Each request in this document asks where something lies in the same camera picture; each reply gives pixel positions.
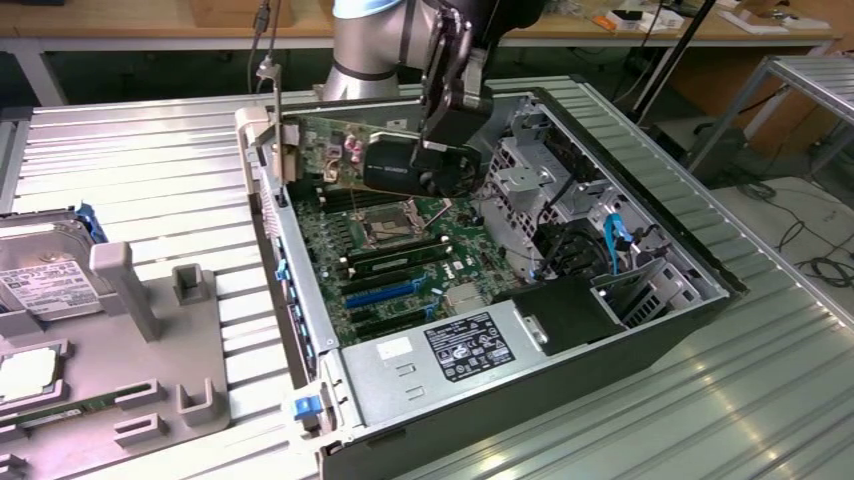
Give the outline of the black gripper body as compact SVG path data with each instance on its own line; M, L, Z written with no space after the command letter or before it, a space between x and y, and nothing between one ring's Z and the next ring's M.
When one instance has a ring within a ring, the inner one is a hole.
M540 0L448 0L440 5L459 13L470 25L472 47L484 50L511 30L530 27L540 17Z

